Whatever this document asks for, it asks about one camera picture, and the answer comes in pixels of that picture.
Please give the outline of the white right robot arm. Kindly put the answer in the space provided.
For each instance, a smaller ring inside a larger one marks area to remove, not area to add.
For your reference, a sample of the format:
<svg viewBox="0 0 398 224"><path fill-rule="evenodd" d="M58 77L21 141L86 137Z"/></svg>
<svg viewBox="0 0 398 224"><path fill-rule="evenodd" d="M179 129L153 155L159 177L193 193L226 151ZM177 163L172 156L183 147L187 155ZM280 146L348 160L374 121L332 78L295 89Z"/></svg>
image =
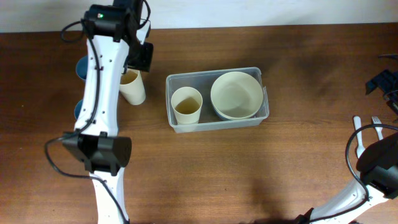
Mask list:
<svg viewBox="0 0 398 224"><path fill-rule="evenodd" d="M394 134L383 137L364 150L357 150L353 168L349 150L354 138L369 128L384 128ZM354 220L375 205L397 198L397 127L373 123L355 127L345 149L345 160L353 180L326 204L299 215L295 223L354 223Z"/></svg>

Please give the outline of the cream cup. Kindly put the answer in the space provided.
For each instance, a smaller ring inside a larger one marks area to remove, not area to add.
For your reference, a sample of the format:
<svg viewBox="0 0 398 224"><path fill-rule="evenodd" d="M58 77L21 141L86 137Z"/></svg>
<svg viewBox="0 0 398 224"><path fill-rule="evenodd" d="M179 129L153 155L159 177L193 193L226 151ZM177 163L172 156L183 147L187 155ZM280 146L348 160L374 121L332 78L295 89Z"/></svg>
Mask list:
<svg viewBox="0 0 398 224"><path fill-rule="evenodd" d="M195 88L185 86L176 90L171 105L177 124L197 124L200 119L203 97Z"/></svg>
<svg viewBox="0 0 398 224"><path fill-rule="evenodd" d="M140 105L146 99L146 92L142 81L141 72L127 69L121 76L119 91L131 105Z"/></svg>

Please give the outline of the cream cup front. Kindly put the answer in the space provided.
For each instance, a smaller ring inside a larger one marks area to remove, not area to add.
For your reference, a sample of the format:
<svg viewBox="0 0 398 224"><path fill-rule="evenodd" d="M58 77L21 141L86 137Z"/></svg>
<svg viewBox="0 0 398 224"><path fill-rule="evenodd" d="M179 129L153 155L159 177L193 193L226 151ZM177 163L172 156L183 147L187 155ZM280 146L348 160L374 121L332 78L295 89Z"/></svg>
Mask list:
<svg viewBox="0 0 398 224"><path fill-rule="evenodd" d="M197 124L200 119L203 97L195 88L185 86L176 90L171 105L177 124Z"/></svg>

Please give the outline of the cream bowl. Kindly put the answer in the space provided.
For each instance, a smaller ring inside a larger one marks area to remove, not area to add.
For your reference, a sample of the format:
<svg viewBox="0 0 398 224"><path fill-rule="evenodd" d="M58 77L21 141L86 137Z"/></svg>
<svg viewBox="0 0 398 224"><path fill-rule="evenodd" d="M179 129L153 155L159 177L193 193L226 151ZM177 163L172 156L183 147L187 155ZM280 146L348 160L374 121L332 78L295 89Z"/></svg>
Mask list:
<svg viewBox="0 0 398 224"><path fill-rule="evenodd" d="M210 91L212 105L219 110L228 110L238 106L257 109L264 100L260 83L244 72L228 72L218 77Z"/></svg>
<svg viewBox="0 0 398 224"><path fill-rule="evenodd" d="M257 109L252 107L246 106L238 106L228 110L219 110L215 105L213 105L213 110L219 111L222 115L231 120L238 120L238 119L249 119L255 117L255 115L260 111L262 106L258 107Z"/></svg>

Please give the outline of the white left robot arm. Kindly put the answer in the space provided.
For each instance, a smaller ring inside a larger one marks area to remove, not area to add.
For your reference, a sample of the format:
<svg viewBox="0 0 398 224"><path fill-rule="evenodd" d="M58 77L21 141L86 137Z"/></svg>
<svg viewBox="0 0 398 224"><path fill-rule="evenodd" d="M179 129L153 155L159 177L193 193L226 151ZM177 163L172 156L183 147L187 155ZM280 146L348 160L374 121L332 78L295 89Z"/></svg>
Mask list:
<svg viewBox="0 0 398 224"><path fill-rule="evenodd" d="M150 69L154 47L145 41L150 20L141 17L149 8L144 0L93 4L78 21L87 38L85 91L74 130L63 135L62 144L89 173L86 179L95 188L99 223L130 222L123 175L132 141L118 136L118 95L127 69Z"/></svg>

